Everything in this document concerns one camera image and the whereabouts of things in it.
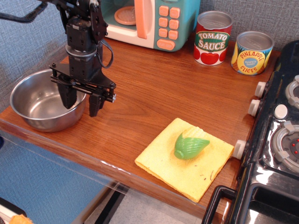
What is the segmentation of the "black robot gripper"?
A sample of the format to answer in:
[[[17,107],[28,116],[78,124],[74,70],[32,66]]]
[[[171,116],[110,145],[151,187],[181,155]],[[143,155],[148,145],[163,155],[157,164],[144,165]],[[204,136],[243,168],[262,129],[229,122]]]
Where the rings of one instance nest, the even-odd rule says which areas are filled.
[[[62,103],[70,109],[77,100],[77,91],[89,94],[89,115],[96,117],[105,101],[114,102],[116,94],[115,82],[107,78],[102,68],[103,46],[94,45],[88,51],[78,51],[65,46],[69,63],[52,63],[51,80],[58,86]]]

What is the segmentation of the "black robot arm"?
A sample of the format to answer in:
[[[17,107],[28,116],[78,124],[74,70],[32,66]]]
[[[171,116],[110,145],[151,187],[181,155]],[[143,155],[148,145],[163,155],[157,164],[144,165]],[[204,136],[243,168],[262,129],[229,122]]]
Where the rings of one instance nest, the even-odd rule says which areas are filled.
[[[97,116],[104,103],[114,102],[115,82],[107,78],[102,69],[108,69],[109,63],[103,63],[103,47],[112,48],[104,40],[108,24],[104,21],[99,0],[44,0],[56,6],[67,35],[65,46],[69,63],[53,63],[51,80],[58,91],[65,108],[71,108],[77,99],[77,92],[89,95],[89,115]]]

